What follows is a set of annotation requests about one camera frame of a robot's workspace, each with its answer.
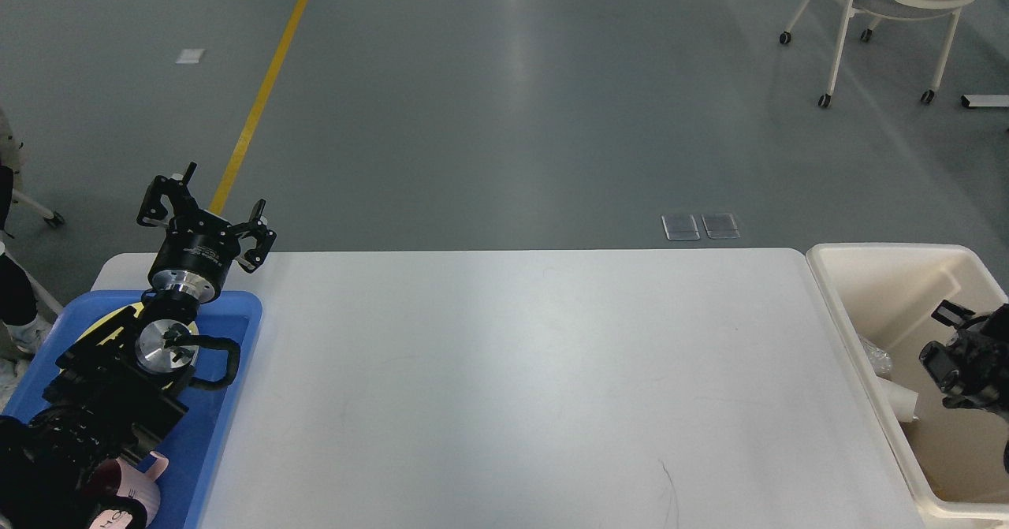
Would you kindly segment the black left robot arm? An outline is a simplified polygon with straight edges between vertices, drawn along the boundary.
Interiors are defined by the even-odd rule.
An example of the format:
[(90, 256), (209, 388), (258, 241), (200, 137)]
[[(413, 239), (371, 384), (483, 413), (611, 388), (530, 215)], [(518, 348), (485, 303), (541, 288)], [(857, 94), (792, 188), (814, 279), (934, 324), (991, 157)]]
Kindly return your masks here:
[(248, 220), (230, 222), (190, 193), (197, 170), (157, 176), (136, 216), (161, 227), (163, 242), (136, 303), (97, 321), (55, 360), (46, 407), (29, 421), (2, 417), (2, 522), (10, 528), (87, 528), (120, 512), (143, 528), (137, 497), (90, 490), (109, 460), (137, 464), (188, 413), (189, 389), (219, 392), (237, 380), (240, 343), (192, 330), (202, 306), (220, 298), (233, 264), (262, 267), (277, 234), (260, 199)]

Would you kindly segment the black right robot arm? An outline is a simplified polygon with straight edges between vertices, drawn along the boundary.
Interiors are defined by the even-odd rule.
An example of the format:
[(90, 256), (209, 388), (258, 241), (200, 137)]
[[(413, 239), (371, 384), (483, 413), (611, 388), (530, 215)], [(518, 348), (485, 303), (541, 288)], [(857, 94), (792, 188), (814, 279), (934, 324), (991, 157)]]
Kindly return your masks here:
[(942, 300), (931, 318), (954, 331), (947, 342), (927, 342), (918, 356), (944, 407), (1008, 421), (1008, 304), (979, 313)]

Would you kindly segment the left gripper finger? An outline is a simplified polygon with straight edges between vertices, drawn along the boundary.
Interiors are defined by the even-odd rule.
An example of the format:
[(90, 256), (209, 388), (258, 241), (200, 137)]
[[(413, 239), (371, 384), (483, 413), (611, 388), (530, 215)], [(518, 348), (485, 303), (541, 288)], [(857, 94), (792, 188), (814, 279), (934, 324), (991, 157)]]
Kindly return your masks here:
[(236, 260), (245, 273), (255, 273), (266, 262), (277, 238), (264, 217), (266, 204), (266, 199), (259, 199), (250, 210), (248, 220), (227, 224), (221, 231), (231, 259)]
[(148, 228), (161, 227), (166, 233), (203, 230), (204, 215), (188, 188), (195, 170), (197, 163), (190, 162), (182, 174), (156, 176), (144, 194), (136, 223)]

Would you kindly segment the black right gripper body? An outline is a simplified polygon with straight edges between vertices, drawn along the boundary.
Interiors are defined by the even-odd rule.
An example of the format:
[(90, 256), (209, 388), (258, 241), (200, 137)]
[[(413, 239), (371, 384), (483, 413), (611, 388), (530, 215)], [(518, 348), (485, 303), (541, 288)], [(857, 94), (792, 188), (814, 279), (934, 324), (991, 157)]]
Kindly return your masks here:
[(922, 347), (919, 361), (941, 392), (965, 392), (962, 366), (966, 362), (966, 346), (962, 342), (943, 345), (930, 341)]

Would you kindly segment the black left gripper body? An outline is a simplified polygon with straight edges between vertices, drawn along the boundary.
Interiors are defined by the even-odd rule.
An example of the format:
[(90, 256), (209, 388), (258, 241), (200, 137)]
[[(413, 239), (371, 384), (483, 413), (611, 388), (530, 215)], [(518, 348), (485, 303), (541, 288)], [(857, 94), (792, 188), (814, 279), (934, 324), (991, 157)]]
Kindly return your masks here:
[(200, 303), (212, 302), (220, 296), (239, 252), (233, 236), (169, 231), (149, 270), (149, 285), (186, 292)]

